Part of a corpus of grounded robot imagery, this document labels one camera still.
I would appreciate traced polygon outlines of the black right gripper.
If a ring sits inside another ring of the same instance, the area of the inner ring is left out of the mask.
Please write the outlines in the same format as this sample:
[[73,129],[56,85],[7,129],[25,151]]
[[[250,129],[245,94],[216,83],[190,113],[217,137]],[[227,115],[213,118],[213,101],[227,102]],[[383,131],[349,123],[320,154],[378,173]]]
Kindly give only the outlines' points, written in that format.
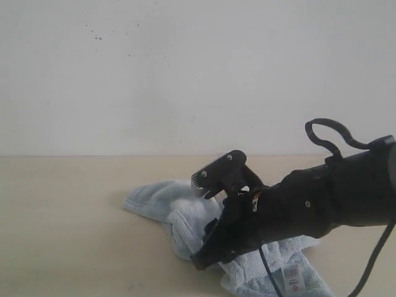
[[330,168],[293,170],[266,186],[249,168],[249,191],[226,198],[223,213],[204,228],[202,247],[191,255],[198,271],[227,264],[262,244],[297,236],[321,238],[336,227]]

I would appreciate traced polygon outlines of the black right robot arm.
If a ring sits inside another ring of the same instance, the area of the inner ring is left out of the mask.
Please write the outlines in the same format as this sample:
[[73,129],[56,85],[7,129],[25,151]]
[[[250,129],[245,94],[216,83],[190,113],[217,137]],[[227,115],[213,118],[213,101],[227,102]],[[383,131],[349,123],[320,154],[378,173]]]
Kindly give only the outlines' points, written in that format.
[[371,148],[323,165],[293,170],[266,186],[232,150],[192,175],[206,199],[225,192],[223,210],[204,228],[191,259],[198,270],[227,264],[259,246],[297,236],[321,238],[342,225],[386,225],[395,218],[395,141],[382,137]]

